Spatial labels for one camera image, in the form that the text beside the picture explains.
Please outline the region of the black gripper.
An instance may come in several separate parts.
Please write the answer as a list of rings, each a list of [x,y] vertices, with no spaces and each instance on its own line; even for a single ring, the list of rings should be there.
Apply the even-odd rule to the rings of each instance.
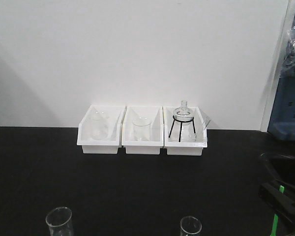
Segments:
[[[289,235],[295,236],[295,185],[275,179],[261,184],[258,194],[279,219],[294,228]]]

